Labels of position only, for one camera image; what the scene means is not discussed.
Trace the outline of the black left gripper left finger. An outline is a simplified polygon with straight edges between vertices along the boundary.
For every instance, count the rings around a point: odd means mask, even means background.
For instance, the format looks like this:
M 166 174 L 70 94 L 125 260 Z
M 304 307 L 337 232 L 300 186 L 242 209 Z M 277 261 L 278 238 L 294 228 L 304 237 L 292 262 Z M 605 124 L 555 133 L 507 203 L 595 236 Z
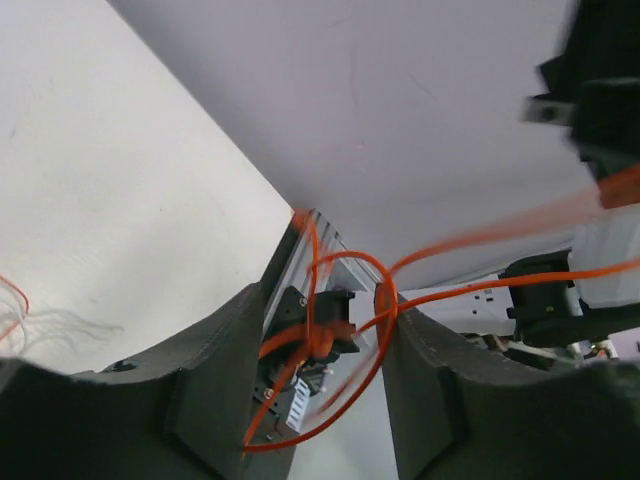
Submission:
M 284 479 L 290 452 L 246 455 L 264 304 L 216 312 L 97 372 L 1 364 L 5 479 Z

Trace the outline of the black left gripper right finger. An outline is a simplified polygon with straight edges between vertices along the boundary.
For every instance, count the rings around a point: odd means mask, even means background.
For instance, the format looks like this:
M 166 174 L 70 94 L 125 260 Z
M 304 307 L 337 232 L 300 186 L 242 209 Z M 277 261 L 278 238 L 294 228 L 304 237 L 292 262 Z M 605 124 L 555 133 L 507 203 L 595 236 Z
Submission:
M 383 365 L 403 479 L 635 479 L 639 365 L 549 372 L 411 308 Z

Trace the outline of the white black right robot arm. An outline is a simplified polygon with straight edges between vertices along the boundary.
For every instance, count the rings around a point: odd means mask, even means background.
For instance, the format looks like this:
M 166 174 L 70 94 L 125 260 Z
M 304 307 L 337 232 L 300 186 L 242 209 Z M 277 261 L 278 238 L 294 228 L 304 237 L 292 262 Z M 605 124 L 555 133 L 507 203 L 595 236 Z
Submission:
M 528 99 L 525 118 L 569 127 L 593 185 L 410 261 L 574 227 L 571 246 L 475 283 L 414 290 L 407 304 L 457 333 L 551 349 L 639 324 L 638 3 L 580 2 L 563 51 L 539 72 L 546 92 Z

